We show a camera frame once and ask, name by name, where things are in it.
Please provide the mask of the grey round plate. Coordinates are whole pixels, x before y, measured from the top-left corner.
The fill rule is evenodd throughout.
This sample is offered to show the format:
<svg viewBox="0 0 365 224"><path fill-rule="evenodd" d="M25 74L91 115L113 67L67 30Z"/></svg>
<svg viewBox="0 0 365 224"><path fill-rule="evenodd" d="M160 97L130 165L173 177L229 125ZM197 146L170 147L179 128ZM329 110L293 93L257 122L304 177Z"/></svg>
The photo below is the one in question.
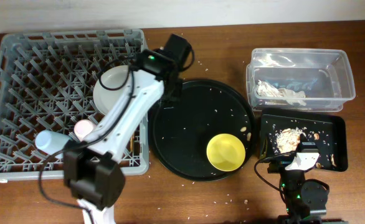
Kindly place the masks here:
<svg viewBox="0 0 365 224"><path fill-rule="evenodd" d="M102 83L109 88L117 88L122 86L127 78L128 66L120 65L107 70L102 76ZM96 82L93 89L93 102L99 112L106 115L114 106L114 104L121 97L123 91L131 84L131 78L128 79L126 84L116 91L110 91L104 89L99 81Z"/></svg>

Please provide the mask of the wooden chopstick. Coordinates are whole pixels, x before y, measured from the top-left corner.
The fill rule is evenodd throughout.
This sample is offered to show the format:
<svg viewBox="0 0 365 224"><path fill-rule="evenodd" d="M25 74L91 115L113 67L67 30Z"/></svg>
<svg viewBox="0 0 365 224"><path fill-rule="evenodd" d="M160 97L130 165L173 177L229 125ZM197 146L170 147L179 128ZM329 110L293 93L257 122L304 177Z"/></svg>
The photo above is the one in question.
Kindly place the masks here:
<svg viewBox="0 0 365 224"><path fill-rule="evenodd" d="M135 134L130 137L130 152L133 153L135 149Z"/></svg>

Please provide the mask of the yellow bowl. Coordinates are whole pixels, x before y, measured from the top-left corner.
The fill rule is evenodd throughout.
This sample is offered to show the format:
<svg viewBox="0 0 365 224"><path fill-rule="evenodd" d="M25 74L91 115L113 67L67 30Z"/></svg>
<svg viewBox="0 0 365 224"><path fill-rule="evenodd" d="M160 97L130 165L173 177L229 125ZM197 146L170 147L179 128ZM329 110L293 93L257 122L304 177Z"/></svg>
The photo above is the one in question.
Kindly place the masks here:
<svg viewBox="0 0 365 224"><path fill-rule="evenodd" d="M216 169L232 172L244 163L246 151L239 138L231 134L218 134L208 142L206 156Z"/></svg>

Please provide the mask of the white napkin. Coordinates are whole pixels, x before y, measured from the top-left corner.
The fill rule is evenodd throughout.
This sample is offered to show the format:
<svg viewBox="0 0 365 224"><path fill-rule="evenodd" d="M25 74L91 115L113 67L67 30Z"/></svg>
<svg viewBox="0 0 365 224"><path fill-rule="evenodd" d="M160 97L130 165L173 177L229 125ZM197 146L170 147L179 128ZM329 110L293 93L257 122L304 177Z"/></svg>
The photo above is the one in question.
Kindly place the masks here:
<svg viewBox="0 0 365 224"><path fill-rule="evenodd" d="M306 106L304 98L306 98L304 91L295 92L286 88L276 88L265 81L258 81L256 92L259 96L274 97L274 98L293 98L293 100L287 100L287 103L293 105L298 103L299 105Z"/></svg>

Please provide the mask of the pink plastic cup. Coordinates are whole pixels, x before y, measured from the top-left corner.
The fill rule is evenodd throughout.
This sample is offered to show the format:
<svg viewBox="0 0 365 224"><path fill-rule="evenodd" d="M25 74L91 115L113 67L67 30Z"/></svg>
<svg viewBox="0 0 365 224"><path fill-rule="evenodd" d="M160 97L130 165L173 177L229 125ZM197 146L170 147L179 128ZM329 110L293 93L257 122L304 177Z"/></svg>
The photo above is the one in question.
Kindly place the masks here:
<svg viewBox="0 0 365 224"><path fill-rule="evenodd" d="M95 128L96 124L88 119L82 119L75 124L73 132L76 135L77 139L79 141L82 141L84 137L90 134Z"/></svg>

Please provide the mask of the blue plastic cup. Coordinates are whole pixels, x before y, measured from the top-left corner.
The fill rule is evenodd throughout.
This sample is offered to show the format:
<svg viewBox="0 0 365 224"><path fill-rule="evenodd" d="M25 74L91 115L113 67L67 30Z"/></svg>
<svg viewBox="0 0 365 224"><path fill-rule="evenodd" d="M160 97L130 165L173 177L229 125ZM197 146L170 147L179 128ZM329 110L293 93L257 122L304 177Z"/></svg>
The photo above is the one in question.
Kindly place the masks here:
<svg viewBox="0 0 365 224"><path fill-rule="evenodd" d="M35 145L41 151L52 155L61 150L71 140L70 136L49 130L41 131L35 138Z"/></svg>

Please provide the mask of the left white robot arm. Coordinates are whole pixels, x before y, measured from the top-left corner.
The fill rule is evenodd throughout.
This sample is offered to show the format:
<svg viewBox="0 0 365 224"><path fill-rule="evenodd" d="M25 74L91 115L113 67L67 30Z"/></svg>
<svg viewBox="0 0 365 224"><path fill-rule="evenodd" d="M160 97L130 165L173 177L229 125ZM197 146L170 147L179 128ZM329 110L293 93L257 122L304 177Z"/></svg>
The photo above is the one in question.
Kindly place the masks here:
<svg viewBox="0 0 365 224"><path fill-rule="evenodd" d="M169 36L163 49L136 54L127 66L126 78L112 91L119 91L112 109L82 141L49 130L35 138L38 149L49 154L43 166L57 157L64 161L64 185L77 204L50 198L42 185L39 170L38 188L42 196L57 205L82 211L85 223L114 223L114 204L125 186L119 166L130 137L149 109L157 102L176 101L182 89L181 72L194 60L192 45L176 34Z"/></svg>

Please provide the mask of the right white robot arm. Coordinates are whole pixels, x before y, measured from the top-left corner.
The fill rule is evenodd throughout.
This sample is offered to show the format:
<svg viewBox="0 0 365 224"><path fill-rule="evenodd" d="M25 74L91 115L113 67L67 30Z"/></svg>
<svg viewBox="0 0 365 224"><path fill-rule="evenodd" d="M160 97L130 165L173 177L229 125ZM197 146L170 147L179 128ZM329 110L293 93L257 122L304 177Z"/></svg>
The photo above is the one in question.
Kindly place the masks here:
<svg viewBox="0 0 365 224"><path fill-rule="evenodd" d="M305 173L314 168L320 152L313 142L301 142L294 151L276 154L258 160L255 174L267 185L277 190L286 206L286 215L280 215L281 224L322 224L326 214L329 185L316 179L306 179ZM280 174L278 186L264 179L257 171L260 163L268 163L269 173Z"/></svg>

